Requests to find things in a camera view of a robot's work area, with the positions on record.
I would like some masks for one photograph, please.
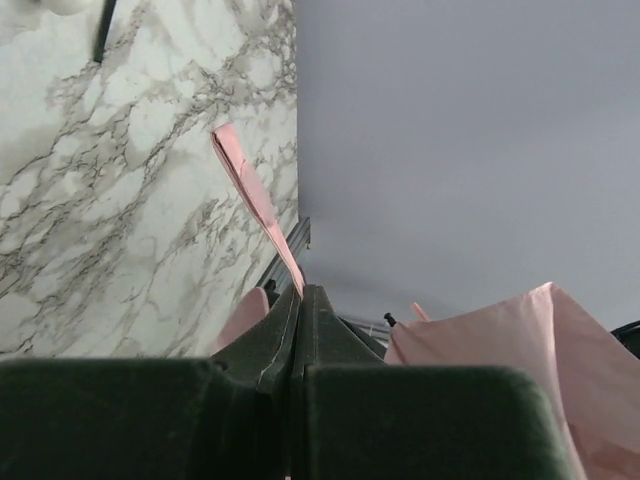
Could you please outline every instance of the gray wall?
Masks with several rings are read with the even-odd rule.
[[[552,280],[640,318],[640,3],[298,0],[310,280],[436,318]]]

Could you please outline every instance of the white marble surface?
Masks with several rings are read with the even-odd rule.
[[[291,0],[0,0],[0,358],[202,353],[274,255],[210,146],[297,221]]]

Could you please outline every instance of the black pin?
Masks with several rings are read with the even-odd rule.
[[[107,34],[109,33],[109,27],[111,26],[111,19],[113,18],[113,11],[116,9],[117,1],[118,0],[105,0],[104,2],[96,43],[93,45],[93,60],[95,62],[102,63],[102,59],[104,58],[104,46],[107,43]]]
[[[396,322],[396,319],[391,316],[390,313],[385,313],[384,319],[387,321],[390,327],[393,327],[396,323],[398,323]]]

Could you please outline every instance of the pink bag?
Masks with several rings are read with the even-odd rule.
[[[211,134],[211,140],[222,165],[229,177],[231,177],[249,211],[258,220],[262,229],[269,236],[271,243],[276,247],[278,254],[291,273],[291,278],[298,294],[302,297],[304,288],[302,272],[275,218],[269,194],[262,186],[256,171],[244,158],[240,142],[238,142],[231,124],[214,130]],[[265,290],[254,288],[249,291],[231,313],[213,344],[206,349],[207,354],[213,355],[222,350],[258,324],[268,312],[269,302]]]
[[[397,323],[385,361],[521,367],[546,391],[578,478],[640,479],[640,362],[551,283],[447,320]]]

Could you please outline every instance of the dark green foam block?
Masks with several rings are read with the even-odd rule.
[[[318,365],[305,391],[314,480],[573,478],[546,396],[517,370]]]

